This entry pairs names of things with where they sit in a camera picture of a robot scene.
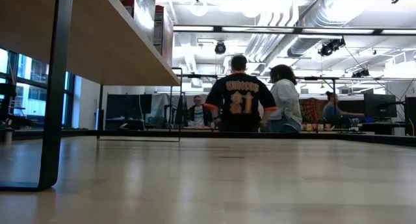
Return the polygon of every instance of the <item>shelf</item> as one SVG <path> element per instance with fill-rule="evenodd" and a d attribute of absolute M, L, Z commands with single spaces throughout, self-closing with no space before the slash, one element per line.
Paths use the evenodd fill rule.
<path fill-rule="evenodd" d="M 0 47 L 49 63 L 55 0 L 0 0 Z M 104 85 L 178 86 L 119 0 L 73 0 L 67 71 Z"/>

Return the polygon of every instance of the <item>number 21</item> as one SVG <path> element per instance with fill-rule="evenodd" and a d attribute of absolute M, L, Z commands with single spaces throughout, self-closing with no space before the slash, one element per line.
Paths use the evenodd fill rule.
<path fill-rule="evenodd" d="M 229 111 L 232 114 L 241 114 L 242 113 L 242 107 L 241 104 L 243 103 L 243 98 L 246 99 L 246 106 L 244 108 L 245 114 L 251 114 L 252 113 L 252 103 L 253 103 L 253 96 L 252 93 L 248 92 L 246 95 L 241 95 L 239 92 L 235 92 L 233 95 L 231 95 L 231 100 L 233 101 Z"/>

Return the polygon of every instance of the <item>spotlight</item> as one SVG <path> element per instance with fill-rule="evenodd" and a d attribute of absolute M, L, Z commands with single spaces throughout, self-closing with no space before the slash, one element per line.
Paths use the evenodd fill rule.
<path fill-rule="evenodd" d="M 357 73 L 352 74 L 352 78 L 361 78 L 361 77 L 369 77 L 370 76 L 370 72 L 368 69 L 363 69 Z"/>
<path fill-rule="evenodd" d="M 333 52 L 339 50 L 340 47 L 345 46 L 344 37 L 341 39 L 330 40 L 327 44 L 322 44 L 322 48 L 318 51 L 320 56 L 330 56 Z"/>
<path fill-rule="evenodd" d="M 226 45 L 223 42 L 217 42 L 215 46 L 215 53 L 218 55 L 223 55 L 227 50 Z"/>

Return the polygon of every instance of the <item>black jersey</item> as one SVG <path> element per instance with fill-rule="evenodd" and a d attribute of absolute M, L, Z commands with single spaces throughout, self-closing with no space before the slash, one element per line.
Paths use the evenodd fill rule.
<path fill-rule="evenodd" d="M 272 94 L 263 82 L 245 73 L 234 73 L 214 84 L 205 105 L 221 108 L 224 122 L 257 125 L 261 120 L 259 101 L 265 110 L 277 109 Z"/>

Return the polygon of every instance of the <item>man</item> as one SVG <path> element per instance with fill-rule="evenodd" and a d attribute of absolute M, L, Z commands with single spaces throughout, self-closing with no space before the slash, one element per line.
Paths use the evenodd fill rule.
<path fill-rule="evenodd" d="M 208 127 L 211 122 L 210 113 L 202 104 L 200 95 L 194 97 L 194 103 L 195 105 L 189 108 L 189 120 L 195 122 L 195 127 Z"/>
<path fill-rule="evenodd" d="M 325 122 L 336 123 L 341 116 L 364 117 L 364 114 L 349 113 L 349 112 L 340 110 L 338 108 L 339 100 L 336 94 L 334 95 L 332 92 L 326 92 L 326 96 L 328 97 L 328 103 L 326 104 L 322 112 L 322 117 L 324 117 Z"/>
<path fill-rule="evenodd" d="M 266 124 L 271 113 L 277 110 L 266 85 L 245 73 L 246 65 L 246 57 L 234 56 L 231 59 L 231 75 L 214 84 L 205 102 L 222 132 L 257 132 L 261 125 Z M 264 109 L 262 119 L 258 111 L 259 101 Z"/>

